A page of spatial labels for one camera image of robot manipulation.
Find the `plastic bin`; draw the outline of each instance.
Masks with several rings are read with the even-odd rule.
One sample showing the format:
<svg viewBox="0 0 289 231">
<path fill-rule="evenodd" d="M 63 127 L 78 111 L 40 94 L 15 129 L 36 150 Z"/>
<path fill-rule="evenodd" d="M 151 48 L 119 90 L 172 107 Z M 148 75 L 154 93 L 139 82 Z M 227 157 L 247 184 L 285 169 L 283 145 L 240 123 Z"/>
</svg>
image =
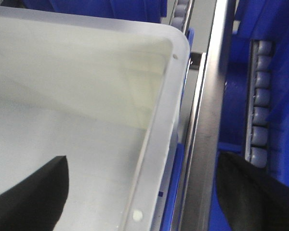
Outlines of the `plastic bin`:
<svg viewBox="0 0 289 231">
<path fill-rule="evenodd" d="M 171 26 L 0 7 L 0 193 L 66 155 L 54 230 L 150 230 L 188 58 Z"/>
<path fill-rule="evenodd" d="M 235 19 L 240 22 L 232 37 L 227 85 L 223 99 L 220 141 L 239 145 L 243 150 L 244 121 L 247 96 L 247 76 L 250 42 L 271 41 L 273 57 L 268 66 L 270 83 L 262 88 L 270 91 L 268 126 L 267 173 L 289 186 L 289 1 L 240 0 Z M 225 220 L 213 199 L 211 229 L 217 230 L 215 221 Z M 228 227 L 219 225 L 223 230 Z"/>
<path fill-rule="evenodd" d="M 167 0 L 23 0 L 34 10 L 160 23 Z"/>
</svg>

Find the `gray roller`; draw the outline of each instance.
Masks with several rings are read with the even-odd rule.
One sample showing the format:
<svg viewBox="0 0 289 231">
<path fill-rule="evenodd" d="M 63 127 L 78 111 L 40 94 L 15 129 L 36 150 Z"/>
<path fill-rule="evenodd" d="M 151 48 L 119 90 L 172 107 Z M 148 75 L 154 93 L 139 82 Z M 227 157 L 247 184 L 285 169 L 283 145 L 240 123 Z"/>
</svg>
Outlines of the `gray roller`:
<svg viewBox="0 0 289 231">
<path fill-rule="evenodd" d="M 263 148 L 252 147 L 250 150 L 251 159 L 250 162 L 259 168 L 264 168 L 267 162 L 267 151 Z"/>
<path fill-rule="evenodd" d="M 265 126 L 267 124 L 266 118 L 269 116 L 269 109 L 264 107 L 254 107 L 252 124 Z"/>
<path fill-rule="evenodd" d="M 184 24 L 183 17 L 174 17 L 171 23 L 172 26 L 174 26 L 175 28 L 179 30 L 182 30 L 183 24 Z"/>
<path fill-rule="evenodd" d="M 179 4 L 175 8 L 174 17 L 185 17 L 187 11 L 186 4 Z"/>
<path fill-rule="evenodd" d="M 267 89 L 257 88 L 255 91 L 254 105 L 268 107 L 270 103 L 270 91 Z"/>
<path fill-rule="evenodd" d="M 272 51 L 272 42 L 270 41 L 259 41 L 258 55 L 269 55 Z"/>
<path fill-rule="evenodd" d="M 270 56 L 259 55 L 257 59 L 256 71 L 266 71 L 270 65 L 272 58 Z"/>
<path fill-rule="evenodd" d="M 188 3 L 189 3 L 189 0 L 179 0 L 178 1 L 178 5 L 179 4 L 187 5 Z"/>
<path fill-rule="evenodd" d="M 268 130 L 266 128 L 253 126 L 251 145 L 265 146 L 268 141 Z"/>
<path fill-rule="evenodd" d="M 256 73 L 256 83 L 257 88 L 269 88 L 270 86 L 271 74 L 264 71 L 257 71 Z"/>
</svg>

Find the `black object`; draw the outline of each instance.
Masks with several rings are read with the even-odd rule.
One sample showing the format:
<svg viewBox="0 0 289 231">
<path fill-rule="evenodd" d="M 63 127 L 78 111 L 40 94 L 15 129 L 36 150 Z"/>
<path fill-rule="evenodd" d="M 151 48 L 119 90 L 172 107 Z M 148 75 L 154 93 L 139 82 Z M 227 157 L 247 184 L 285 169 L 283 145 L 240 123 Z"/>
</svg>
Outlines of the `black object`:
<svg viewBox="0 0 289 231">
<path fill-rule="evenodd" d="M 289 187 L 234 153 L 221 153 L 217 197 L 233 231 L 289 231 Z"/>
<path fill-rule="evenodd" d="M 0 231 L 52 231 L 68 187 L 67 159 L 57 156 L 0 195 Z"/>
</svg>

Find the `metal frame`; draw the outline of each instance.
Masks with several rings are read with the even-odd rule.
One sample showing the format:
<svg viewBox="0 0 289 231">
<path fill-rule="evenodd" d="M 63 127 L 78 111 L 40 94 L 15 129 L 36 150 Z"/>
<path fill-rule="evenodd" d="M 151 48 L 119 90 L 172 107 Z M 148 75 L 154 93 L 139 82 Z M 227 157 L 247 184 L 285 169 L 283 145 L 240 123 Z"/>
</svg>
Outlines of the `metal frame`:
<svg viewBox="0 0 289 231">
<path fill-rule="evenodd" d="M 220 116 L 223 102 L 235 0 L 217 0 L 203 90 L 198 105 L 192 152 L 186 168 L 179 230 L 204 231 L 209 227 Z"/>
<path fill-rule="evenodd" d="M 248 95 L 246 105 L 246 123 L 245 123 L 245 143 L 244 143 L 244 157 L 245 160 L 251 161 L 250 147 L 251 147 L 251 132 L 252 132 L 252 114 L 254 108 L 254 95 L 255 95 L 255 68 L 257 59 L 258 42 L 252 41 L 250 43 L 250 63 L 248 72 Z"/>
<path fill-rule="evenodd" d="M 177 192 L 177 198 L 174 206 L 174 212 L 173 212 L 173 222 L 171 224 L 171 230 L 177 231 L 179 229 L 180 223 L 180 216 L 182 212 L 183 207 L 183 199 L 184 199 L 184 188 L 185 185 L 185 175 L 188 163 L 190 162 L 191 153 L 193 151 L 193 143 L 194 143 L 194 137 L 195 137 L 195 130 L 196 130 L 196 118 L 199 113 L 199 105 L 200 105 L 200 99 L 201 99 L 201 93 L 203 89 L 203 80 L 204 80 L 204 68 L 205 68 L 205 61 L 206 61 L 206 53 L 198 54 L 201 55 L 201 59 L 198 60 L 199 63 L 197 66 L 199 66 L 199 72 L 198 77 L 196 81 L 196 87 L 194 89 L 194 97 L 192 102 L 192 108 L 190 113 L 190 119 L 188 123 L 188 130 L 186 134 L 185 139 L 185 151 L 184 151 L 184 160 L 182 164 L 182 171 L 180 175 L 180 182 L 178 186 L 178 192 Z"/>
</svg>

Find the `blue plastic bin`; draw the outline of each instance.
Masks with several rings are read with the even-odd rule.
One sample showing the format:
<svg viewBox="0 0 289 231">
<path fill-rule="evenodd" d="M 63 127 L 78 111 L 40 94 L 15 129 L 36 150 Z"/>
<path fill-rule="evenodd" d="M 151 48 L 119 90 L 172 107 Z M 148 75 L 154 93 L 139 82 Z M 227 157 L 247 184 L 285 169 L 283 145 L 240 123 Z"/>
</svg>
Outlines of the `blue plastic bin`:
<svg viewBox="0 0 289 231">
<path fill-rule="evenodd" d="M 289 0 L 240 0 L 235 19 L 240 25 L 232 37 L 220 142 L 243 149 L 250 41 L 272 41 L 274 55 L 269 66 L 272 77 L 270 114 L 266 119 L 269 123 L 266 171 L 289 186 Z M 225 220 L 216 196 L 212 200 L 210 218 L 210 231 L 230 230 L 221 225 Z"/>
<path fill-rule="evenodd" d="M 167 0 L 23 0 L 29 9 L 160 23 Z"/>
</svg>

